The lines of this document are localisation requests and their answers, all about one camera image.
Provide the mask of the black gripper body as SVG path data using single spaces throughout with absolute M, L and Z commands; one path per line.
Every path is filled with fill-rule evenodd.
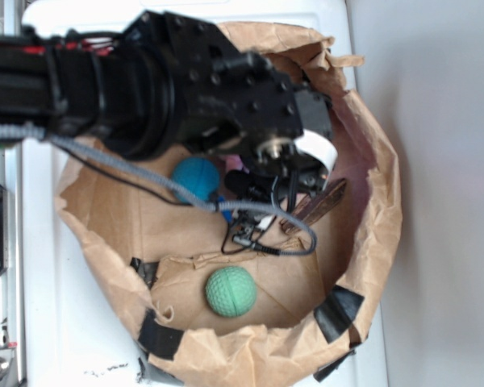
M 337 160 L 330 98 L 306 83 L 294 84 L 255 52 L 213 60 L 212 74 L 230 109 L 212 153 L 238 154 L 257 174 L 280 176 L 310 195 L 322 193 Z

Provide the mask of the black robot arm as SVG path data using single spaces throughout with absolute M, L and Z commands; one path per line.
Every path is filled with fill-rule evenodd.
M 330 100 L 214 24 L 146 11 L 121 32 L 0 36 L 0 146 L 98 139 L 132 161 L 239 156 L 291 193 L 328 186 Z

